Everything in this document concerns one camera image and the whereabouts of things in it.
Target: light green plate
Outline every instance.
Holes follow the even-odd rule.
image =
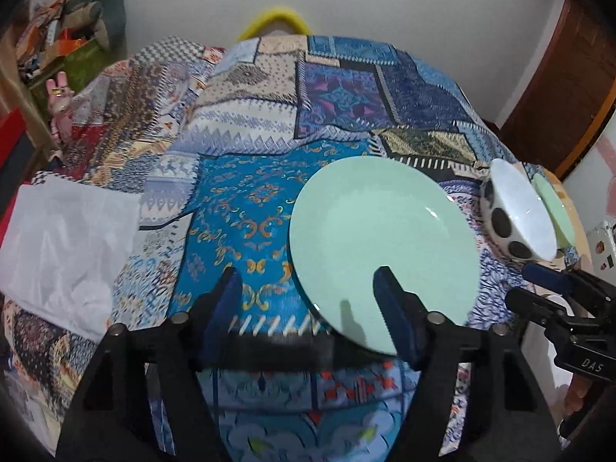
[[[570,245],[575,246],[574,225],[571,223],[567,209],[557,192],[554,191],[552,185],[541,174],[535,174],[531,182],[537,194],[541,196],[543,204],[547,208],[549,218],[552,219],[558,248],[565,248]]]
[[[462,212],[429,177],[387,158],[354,156],[319,170],[295,203],[289,245],[315,309],[377,352],[396,354],[372,292],[380,266],[459,325],[477,296],[479,257]]]

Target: bolt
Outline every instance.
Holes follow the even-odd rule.
[[[432,311],[427,314],[427,320],[433,325],[442,325],[445,322],[445,317],[437,311]]]
[[[492,332],[498,336],[504,337],[509,333],[509,328],[507,328],[507,325],[492,325]]]
[[[189,320],[189,314],[187,312],[175,313],[171,317],[171,322],[174,325],[181,325],[183,323],[186,323],[186,321],[188,321],[188,320]]]
[[[122,335],[122,333],[124,333],[124,330],[126,330],[126,327],[122,323],[115,323],[114,325],[109,327],[109,330],[107,330],[107,332],[109,332],[109,335],[117,337],[118,335]]]

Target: pink toy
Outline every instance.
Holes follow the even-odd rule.
[[[58,73],[58,84],[53,78],[45,82],[49,102],[47,109],[53,117],[51,119],[51,136],[59,144],[60,141],[69,144],[73,132],[73,122],[69,116],[69,106],[74,92],[67,83],[67,74],[64,71]]]

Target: door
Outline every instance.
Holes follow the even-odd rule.
[[[501,140],[520,160],[562,177],[594,140],[614,103],[609,98],[616,95],[615,78],[614,39],[578,0],[565,0],[546,54]]]

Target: hand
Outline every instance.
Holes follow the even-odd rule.
[[[584,397],[588,393],[588,389],[590,389],[592,383],[592,380],[586,377],[574,375],[565,396],[565,417],[581,410],[584,405]]]

